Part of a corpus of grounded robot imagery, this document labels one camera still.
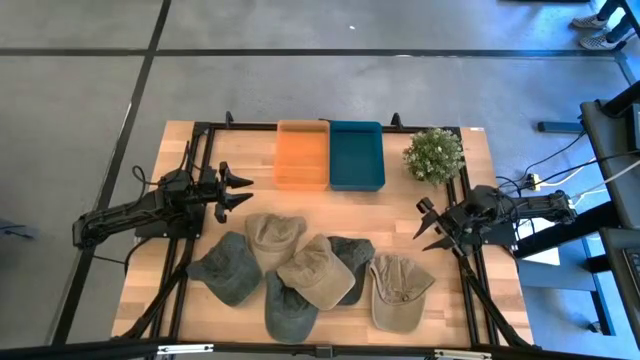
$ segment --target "beige baseball cap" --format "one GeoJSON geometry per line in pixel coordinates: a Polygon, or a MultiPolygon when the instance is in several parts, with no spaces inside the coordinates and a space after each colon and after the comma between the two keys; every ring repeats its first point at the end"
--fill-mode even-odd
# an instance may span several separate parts
{"type": "Polygon", "coordinates": [[[262,273],[276,270],[293,256],[300,235],[307,230],[303,217],[259,213],[245,220],[249,248],[262,273]]]}
{"type": "Polygon", "coordinates": [[[316,235],[277,270],[288,287],[320,310],[330,310],[356,282],[347,266],[331,251],[331,243],[316,235]]]}
{"type": "Polygon", "coordinates": [[[426,290],[435,279],[413,260],[381,255],[371,261],[373,322],[382,330],[408,333],[422,320],[426,290]]]}

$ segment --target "orange bin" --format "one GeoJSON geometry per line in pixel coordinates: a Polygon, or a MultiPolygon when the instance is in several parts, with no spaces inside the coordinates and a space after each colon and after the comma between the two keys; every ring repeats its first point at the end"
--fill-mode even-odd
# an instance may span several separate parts
{"type": "Polygon", "coordinates": [[[329,122],[280,120],[274,178],[283,190],[321,191],[329,184],[329,122]]]}

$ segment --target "gray floor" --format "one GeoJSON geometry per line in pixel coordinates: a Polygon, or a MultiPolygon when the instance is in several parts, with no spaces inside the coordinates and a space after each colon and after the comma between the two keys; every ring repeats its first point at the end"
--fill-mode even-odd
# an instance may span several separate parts
{"type": "MultiPolygon", "coordinates": [[[[160,3],[5,0],[0,47],[146,47],[160,3]]],[[[594,7],[174,0],[160,47],[575,49],[586,33],[567,23],[594,7]]],[[[44,342],[73,257],[70,224],[93,205],[140,64],[140,58],[0,57],[0,218],[41,232],[34,241],[0,240],[0,348],[44,342]]],[[[575,119],[580,102],[626,85],[614,62],[587,58],[156,58],[112,204],[137,196],[139,183],[129,169],[140,164],[151,171],[166,120],[221,121],[230,110],[239,122],[325,117],[386,123],[397,111],[409,125],[485,127],[496,173],[518,177],[527,164],[573,139],[539,134],[537,121],[575,119]]],[[[583,139],[536,171],[549,174],[591,156],[583,139]]],[[[600,179],[597,168],[588,168],[564,189],[573,194],[600,179]]],[[[594,195],[579,209],[605,199],[594,195]]],[[[131,237],[114,236],[98,253],[122,258],[131,237]]],[[[72,341],[109,336],[122,281],[120,266],[94,262],[72,341]]],[[[605,276],[603,283],[613,294],[611,311],[621,314],[612,279],[605,276]]],[[[640,358],[623,316],[616,337],[584,330],[585,321],[595,320],[587,293],[524,291],[534,338],[544,348],[640,358]]]]}

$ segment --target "dark gray cap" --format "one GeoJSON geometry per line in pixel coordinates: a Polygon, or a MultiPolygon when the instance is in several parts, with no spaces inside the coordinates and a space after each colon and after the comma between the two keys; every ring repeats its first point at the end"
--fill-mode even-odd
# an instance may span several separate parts
{"type": "Polygon", "coordinates": [[[267,272],[265,277],[267,300],[264,318],[269,335],[285,344],[303,342],[313,329],[318,308],[295,289],[286,287],[274,271],[267,272]]]}
{"type": "Polygon", "coordinates": [[[204,282],[229,306],[240,304],[256,289],[262,272],[244,235],[228,232],[202,259],[187,267],[191,280],[204,282]]]}
{"type": "Polygon", "coordinates": [[[331,251],[342,260],[349,271],[356,278],[356,284],[338,302],[338,305],[353,305],[360,300],[364,277],[367,273],[367,263],[373,258],[376,249],[367,239],[349,239],[340,236],[329,236],[331,251]]]}

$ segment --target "baseball cap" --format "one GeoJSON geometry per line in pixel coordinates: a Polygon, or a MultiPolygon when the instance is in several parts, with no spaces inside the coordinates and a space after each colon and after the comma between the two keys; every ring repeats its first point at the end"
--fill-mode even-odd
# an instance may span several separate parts
{"type": "Polygon", "coordinates": [[[264,318],[269,335],[285,344],[303,342],[318,316],[318,308],[311,305],[295,289],[286,287],[274,271],[265,275],[267,300],[264,318]]]}
{"type": "Polygon", "coordinates": [[[278,275],[320,310],[330,310],[356,282],[353,274],[331,252],[329,240],[316,235],[291,260],[281,265],[278,275]]]}
{"type": "Polygon", "coordinates": [[[426,290],[435,279],[413,260],[382,255],[371,261],[373,322],[382,330],[408,333],[420,324],[426,290]]]}
{"type": "Polygon", "coordinates": [[[228,232],[202,259],[187,267],[191,280],[204,282],[229,306],[240,304],[262,279],[262,272],[242,234],[228,232]]]}
{"type": "Polygon", "coordinates": [[[329,236],[329,243],[331,243],[331,251],[347,266],[356,279],[355,285],[353,285],[351,290],[338,302],[338,305],[353,305],[357,303],[362,296],[367,263],[373,258],[376,249],[371,245],[371,241],[367,239],[349,239],[340,236],[329,236]]]}
{"type": "Polygon", "coordinates": [[[252,214],[245,220],[249,247],[262,272],[275,270],[293,256],[307,223],[300,216],[252,214]]]}

